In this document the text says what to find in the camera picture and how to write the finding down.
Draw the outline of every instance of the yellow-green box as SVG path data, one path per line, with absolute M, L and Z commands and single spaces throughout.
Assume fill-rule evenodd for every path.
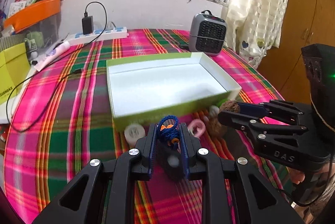
M 11 91 L 26 78 L 29 70 L 24 43 L 0 52 L 0 104 L 7 101 Z M 22 85 L 16 88 L 11 97 L 16 96 L 21 88 Z

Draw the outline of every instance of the paper box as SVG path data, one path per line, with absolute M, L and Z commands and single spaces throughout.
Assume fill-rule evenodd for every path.
M 241 87 L 204 53 L 169 53 L 107 60 L 114 126 L 157 123 L 233 100 Z
M 0 52 L 0 104 L 6 102 L 13 88 L 25 80 L 29 70 L 24 43 Z M 16 96 L 21 88 L 22 85 L 16 88 L 11 97 Z

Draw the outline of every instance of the pink tape roll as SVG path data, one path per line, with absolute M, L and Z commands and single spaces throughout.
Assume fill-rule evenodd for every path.
M 200 119 L 194 119 L 187 127 L 187 129 L 189 130 L 189 132 L 191 132 L 194 137 L 196 138 L 200 138 L 200 136 L 202 136 L 206 130 L 206 126 L 204 124 L 204 122 L 202 122 Z

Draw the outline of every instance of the tablecloth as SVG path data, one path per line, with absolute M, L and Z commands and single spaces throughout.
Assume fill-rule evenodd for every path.
M 94 42 L 74 52 L 30 81 L 13 117 L 16 127 L 26 127 L 35 120 L 59 80 L 83 68 L 82 74 L 71 75 L 61 83 L 33 128 L 21 134 L 10 130 L 4 160 L 5 194 L 26 223 L 31 223 L 91 159 L 111 160 L 129 149 L 124 135 L 113 129 L 106 59 L 182 52 L 178 45 L 188 39 L 186 31 L 130 30 L 125 39 Z M 281 98 L 231 50 L 224 48 L 213 60 L 240 84 L 243 101 Z M 221 157 L 248 158 L 274 187 L 291 188 L 286 168 L 256 156 L 243 132 L 230 129 L 224 139 L 211 139 L 205 133 L 200 141 Z M 156 165 L 152 180 L 137 182 L 135 188 L 136 223 L 201 223 L 201 182 L 174 183 Z

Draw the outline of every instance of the white power strip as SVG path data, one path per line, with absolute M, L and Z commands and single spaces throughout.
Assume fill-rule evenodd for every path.
M 66 41 L 70 43 L 71 46 L 78 44 L 86 44 L 96 38 L 102 30 L 95 30 L 92 34 L 83 35 L 83 33 L 77 33 L 67 36 Z M 123 39 L 127 38 L 128 32 L 127 28 L 114 28 L 113 30 L 106 30 L 101 34 L 97 41 L 106 41 L 112 39 Z

